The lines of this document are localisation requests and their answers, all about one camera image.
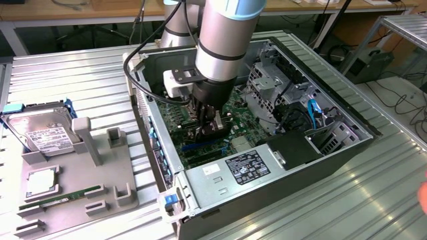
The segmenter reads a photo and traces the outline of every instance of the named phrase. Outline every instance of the metal table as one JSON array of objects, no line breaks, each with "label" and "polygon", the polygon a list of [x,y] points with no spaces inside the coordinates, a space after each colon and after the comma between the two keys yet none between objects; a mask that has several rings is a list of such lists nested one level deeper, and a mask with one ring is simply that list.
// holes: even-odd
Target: metal table
[{"label": "metal table", "polygon": [[[427,217],[416,199],[427,167],[424,143],[412,140],[407,129],[387,119],[387,113],[292,34],[281,31],[254,34],[256,38],[269,36],[294,52],[383,137],[332,176],[202,239],[425,239]],[[77,115],[92,119],[93,134],[113,126],[124,128],[132,156],[138,208],[42,239],[174,238],[172,226],[160,218],[157,187],[126,98],[121,54],[130,49],[113,47],[16,57],[8,66],[9,102],[40,103],[68,96]],[[9,227],[18,219],[12,203],[20,146],[8,131],[2,135],[0,238],[13,239]]]},{"label": "metal table", "polygon": [[[353,65],[361,51],[365,49],[369,40],[375,34],[377,34],[377,30],[381,26],[388,28],[393,33],[399,34],[404,39],[407,39],[427,52],[427,16],[421,14],[380,16],[373,23],[373,26],[369,29],[361,43],[359,44],[352,57],[345,60],[344,64],[341,65],[340,72],[344,75]],[[380,41],[379,45],[387,41],[389,36],[391,34]]]}]

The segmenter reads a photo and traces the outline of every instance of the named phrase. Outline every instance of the warning label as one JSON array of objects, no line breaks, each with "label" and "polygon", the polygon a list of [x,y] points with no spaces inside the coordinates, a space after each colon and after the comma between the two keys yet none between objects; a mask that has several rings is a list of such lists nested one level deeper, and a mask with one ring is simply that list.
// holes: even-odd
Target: warning label
[{"label": "warning label", "polygon": [[225,163],[240,185],[270,173],[256,150],[225,160]]},{"label": "warning label", "polygon": [[41,153],[49,153],[73,147],[72,140],[62,127],[26,132],[25,135]]}]

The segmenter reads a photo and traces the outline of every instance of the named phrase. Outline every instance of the power supply label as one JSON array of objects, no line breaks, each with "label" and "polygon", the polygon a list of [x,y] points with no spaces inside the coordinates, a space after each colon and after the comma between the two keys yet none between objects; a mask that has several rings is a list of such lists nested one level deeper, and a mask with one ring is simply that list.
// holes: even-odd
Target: power supply label
[{"label": "power supply label", "polygon": [[73,142],[69,139],[62,127],[25,132],[25,135],[41,153],[48,153],[73,147]]},{"label": "power supply label", "polygon": [[225,163],[238,185],[270,173],[256,150],[225,160]]}]

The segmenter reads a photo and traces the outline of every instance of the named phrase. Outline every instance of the person's hand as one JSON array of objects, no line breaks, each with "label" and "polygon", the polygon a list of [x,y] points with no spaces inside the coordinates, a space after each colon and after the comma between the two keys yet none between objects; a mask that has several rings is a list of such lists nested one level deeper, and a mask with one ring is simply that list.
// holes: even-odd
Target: person's hand
[{"label": "person's hand", "polygon": [[417,189],[417,201],[421,207],[421,210],[427,214],[427,182],[420,183],[420,187]]}]

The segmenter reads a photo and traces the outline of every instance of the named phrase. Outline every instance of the motherboard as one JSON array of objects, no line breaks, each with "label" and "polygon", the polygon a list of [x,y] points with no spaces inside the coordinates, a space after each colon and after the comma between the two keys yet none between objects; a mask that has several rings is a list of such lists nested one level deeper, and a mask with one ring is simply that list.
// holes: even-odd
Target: motherboard
[{"label": "motherboard", "polygon": [[229,101],[222,107],[222,114],[229,114],[230,131],[226,137],[204,143],[194,143],[189,133],[197,127],[196,117],[188,106],[157,103],[168,133],[185,169],[194,168],[249,148],[269,133],[260,125],[260,119],[248,109],[245,94],[234,88]]}]

